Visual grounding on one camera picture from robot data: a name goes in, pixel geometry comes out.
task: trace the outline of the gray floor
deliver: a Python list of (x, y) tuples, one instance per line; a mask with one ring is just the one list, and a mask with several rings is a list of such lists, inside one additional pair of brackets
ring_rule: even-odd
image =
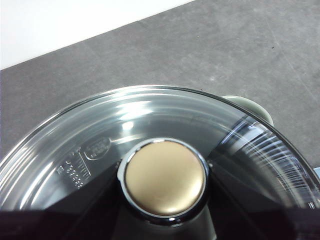
[(320, 166), (320, 1), (196, 0), (7, 68), (2, 155), (67, 105), (140, 84), (250, 98)]

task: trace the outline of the glass lid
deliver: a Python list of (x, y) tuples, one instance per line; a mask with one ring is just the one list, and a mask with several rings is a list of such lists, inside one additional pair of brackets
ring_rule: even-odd
[(124, 156), (154, 138), (199, 152), (236, 200), (225, 176), (284, 208), (320, 206), (317, 176), (264, 120), (208, 93), (149, 85), (83, 100), (24, 138), (0, 163), (1, 211), (47, 209), (101, 175), (113, 183)]

